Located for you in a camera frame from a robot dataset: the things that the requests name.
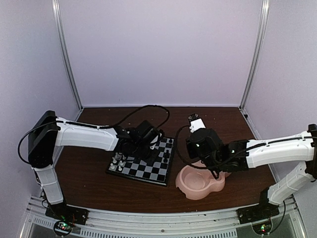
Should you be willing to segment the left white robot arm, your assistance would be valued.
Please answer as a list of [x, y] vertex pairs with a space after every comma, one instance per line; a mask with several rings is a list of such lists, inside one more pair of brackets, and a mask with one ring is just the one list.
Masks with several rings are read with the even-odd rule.
[[64, 204], [53, 165], [55, 147], [75, 146], [102, 149], [116, 153], [115, 158], [152, 161], [158, 154], [155, 146], [164, 132], [147, 120], [137, 127], [100, 126], [59, 118], [54, 111], [46, 111], [28, 134], [28, 162], [37, 174], [52, 212], [60, 220], [71, 216]]

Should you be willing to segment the black and white chessboard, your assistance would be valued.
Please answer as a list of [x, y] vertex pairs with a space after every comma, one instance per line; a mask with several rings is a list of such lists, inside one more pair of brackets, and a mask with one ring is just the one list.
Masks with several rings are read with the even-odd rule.
[[[118, 171], [119, 162], [121, 160], [117, 159], [115, 165], [115, 170], [110, 169], [110, 165], [113, 164], [112, 161], [106, 169], [106, 173], [119, 176], [126, 179], [138, 180], [146, 183], [157, 184], [161, 186], [167, 186], [169, 181], [170, 170], [172, 167], [172, 162], [174, 158], [174, 147], [175, 140], [173, 137], [164, 137], [159, 143], [156, 144], [155, 149], [159, 151], [158, 156], [155, 158], [152, 165], [147, 165], [146, 162], [142, 160], [135, 160], [133, 157], [128, 157], [127, 159], [121, 159], [124, 161], [122, 171]], [[170, 150], [170, 157], [168, 162], [163, 162], [164, 152]]]

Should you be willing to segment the black king chess piece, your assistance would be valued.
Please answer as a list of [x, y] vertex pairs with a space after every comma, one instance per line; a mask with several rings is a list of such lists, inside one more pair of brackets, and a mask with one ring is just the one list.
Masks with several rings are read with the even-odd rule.
[[168, 162], [168, 154], [164, 154], [164, 156], [163, 156], [163, 162], [164, 163], [167, 163]]

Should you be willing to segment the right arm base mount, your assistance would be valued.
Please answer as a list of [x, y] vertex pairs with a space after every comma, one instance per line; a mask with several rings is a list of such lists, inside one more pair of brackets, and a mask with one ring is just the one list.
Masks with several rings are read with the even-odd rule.
[[254, 205], [237, 210], [240, 224], [253, 223], [279, 215], [279, 207], [272, 205]]

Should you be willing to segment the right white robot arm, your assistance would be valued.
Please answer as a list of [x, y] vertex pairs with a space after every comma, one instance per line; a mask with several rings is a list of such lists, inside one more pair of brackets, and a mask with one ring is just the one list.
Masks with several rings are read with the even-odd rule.
[[269, 140], [240, 140], [224, 144], [213, 129], [203, 122], [191, 122], [186, 140], [191, 159], [199, 158], [203, 169], [217, 178], [220, 172], [247, 171], [262, 165], [297, 161], [285, 178], [261, 192], [254, 215], [264, 219], [284, 199], [307, 182], [317, 179], [317, 128], [309, 125], [297, 135]]

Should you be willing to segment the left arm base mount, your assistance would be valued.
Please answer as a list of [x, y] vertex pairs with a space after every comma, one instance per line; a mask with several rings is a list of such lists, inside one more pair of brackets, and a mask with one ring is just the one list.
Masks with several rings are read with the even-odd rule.
[[85, 225], [89, 211], [83, 208], [71, 206], [57, 206], [47, 208], [45, 215], [70, 224]]

